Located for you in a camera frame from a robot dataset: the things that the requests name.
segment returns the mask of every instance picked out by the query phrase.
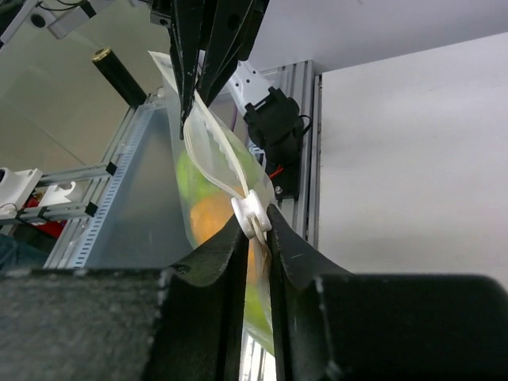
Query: ceiling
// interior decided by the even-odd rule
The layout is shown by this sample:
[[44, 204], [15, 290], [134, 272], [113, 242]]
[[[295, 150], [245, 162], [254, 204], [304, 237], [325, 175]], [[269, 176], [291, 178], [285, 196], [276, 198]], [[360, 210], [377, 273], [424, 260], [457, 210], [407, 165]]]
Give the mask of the ceiling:
[[252, 62], [330, 71], [507, 31], [506, 0], [271, 0]]

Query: white bracket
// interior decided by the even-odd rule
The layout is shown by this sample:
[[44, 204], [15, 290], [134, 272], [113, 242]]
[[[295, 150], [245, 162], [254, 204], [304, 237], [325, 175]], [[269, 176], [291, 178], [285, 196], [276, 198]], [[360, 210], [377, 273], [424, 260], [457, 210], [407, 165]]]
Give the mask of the white bracket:
[[245, 106], [261, 102], [270, 93], [268, 89], [273, 86], [248, 61], [239, 62], [237, 70], [233, 73], [226, 88], [233, 96], [238, 112], [244, 116]]

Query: blue fabric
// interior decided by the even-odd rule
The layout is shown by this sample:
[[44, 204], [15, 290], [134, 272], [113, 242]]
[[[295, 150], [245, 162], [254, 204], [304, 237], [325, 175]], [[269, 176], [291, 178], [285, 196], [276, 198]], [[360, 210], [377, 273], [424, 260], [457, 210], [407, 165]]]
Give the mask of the blue fabric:
[[46, 252], [0, 234], [0, 271], [42, 267], [47, 258]]

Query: white wall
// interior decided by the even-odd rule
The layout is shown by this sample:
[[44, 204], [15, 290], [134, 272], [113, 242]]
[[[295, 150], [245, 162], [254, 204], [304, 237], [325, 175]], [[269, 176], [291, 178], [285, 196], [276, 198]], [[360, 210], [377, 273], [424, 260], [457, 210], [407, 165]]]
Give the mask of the white wall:
[[252, 60], [329, 71], [504, 32], [506, 0], [271, 0]]
[[323, 75], [319, 248], [508, 289], [508, 33]]

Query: wire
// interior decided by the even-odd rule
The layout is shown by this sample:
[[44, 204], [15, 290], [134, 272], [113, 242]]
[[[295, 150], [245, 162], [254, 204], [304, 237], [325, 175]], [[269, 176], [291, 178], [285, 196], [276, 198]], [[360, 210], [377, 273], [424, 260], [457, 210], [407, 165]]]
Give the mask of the wire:
[[56, 9], [54, 9], [54, 8], [47, 8], [47, 7], [45, 7], [45, 6], [43, 6], [43, 5], [42, 5], [42, 2], [38, 2], [38, 3], [37, 3], [37, 6], [38, 6], [39, 8], [41, 8], [42, 10], [48, 10], [48, 11], [50, 11], [50, 12], [65, 12], [66, 10], [73, 10], [73, 9], [74, 9], [74, 8], [76, 8], [76, 7], [77, 7], [80, 3], [78, 3], [78, 4], [74, 5], [74, 6], [69, 6], [68, 8], [62, 8], [62, 9], [60, 9], [60, 10], [56, 10]]
[[275, 172], [273, 172], [271, 175], [269, 175], [268, 177], [270, 178], [270, 180], [274, 179], [277, 175], [280, 174], [280, 172], [282, 172], [284, 170], [284, 167], [282, 165], [279, 165], [277, 167], [277, 169], [275, 170]]
[[304, 136], [304, 135], [307, 133], [307, 131], [309, 131], [309, 130], [310, 130], [310, 127], [312, 127], [312, 118], [311, 118], [309, 115], [305, 115], [305, 114], [303, 114], [303, 115], [299, 115], [298, 117], [299, 117], [300, 119], [303, 119], [304, 117], [306, 117], [306, 118], [308, 118], [308, 119], [309, 119], [309, 124], [307, 125], [307, 127], [305, 127], [305, 128], [303, 129], [303, 132], [302, 132], [302, 136]]

